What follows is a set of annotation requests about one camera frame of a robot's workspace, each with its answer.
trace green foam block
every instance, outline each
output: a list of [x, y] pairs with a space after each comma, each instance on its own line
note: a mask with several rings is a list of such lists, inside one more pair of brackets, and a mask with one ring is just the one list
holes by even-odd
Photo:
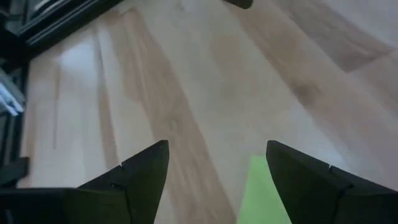
[[238, 224], [291, 224], [264, 156], [253, 156]]

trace wooden floor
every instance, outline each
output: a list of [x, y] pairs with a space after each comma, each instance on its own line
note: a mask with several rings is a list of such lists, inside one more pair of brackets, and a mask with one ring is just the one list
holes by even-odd
[[398, 2], [125, 0], [30, 66], [21, 187], [76, 187], [160, 139], [157, 223], [234, 223], [278, 140], [398, 190]]

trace light wood grain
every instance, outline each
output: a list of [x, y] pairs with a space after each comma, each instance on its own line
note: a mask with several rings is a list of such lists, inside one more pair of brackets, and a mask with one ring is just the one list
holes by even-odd
[[346, 72], [392, 51], [392, 47], [363, 32], [319, 0], [273, 2]]
[[398, 47], [398, 2], [395, 0], [321, 0], [361, 30]]
[[20, 186], [75, 187], [168, 139], [155, 222], [234, 223], [250, 157], [274, 139], [398, 189], [394, 44], [342, 12], [122, 2], [32, 62]]

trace green object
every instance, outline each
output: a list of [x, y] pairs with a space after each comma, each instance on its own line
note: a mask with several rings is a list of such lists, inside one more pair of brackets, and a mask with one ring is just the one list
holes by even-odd
[[264, 156], [253, 156], [238, 224], [291, 224]]

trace black object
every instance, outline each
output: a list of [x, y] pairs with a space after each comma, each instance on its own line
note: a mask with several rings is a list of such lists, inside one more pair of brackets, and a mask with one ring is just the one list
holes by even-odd
[[267, 143], [266, 157], [293, 224], [398, 223], [398, 192], [277, 141]]
[[253, 0], [225, 0], [235, 6], [241, 7], [242, 9], [249, 9], [253, 5]]
[[0, 188], [12, 186], [28, 175], [29, 158], [21, 157], [0, 169]]
[[77, 189], [1, 189], [1, 223], [153, 223], [169, 164], [159, 141]]
[[27, 44], [21, 38], [6, 29], [0, 29], [0, 58], [7, 62], [7, 65], [2, 65], [6, 72], [11, 72], [13, 68], [21, 67], [23, 63], [28, 62], [29, 52]]

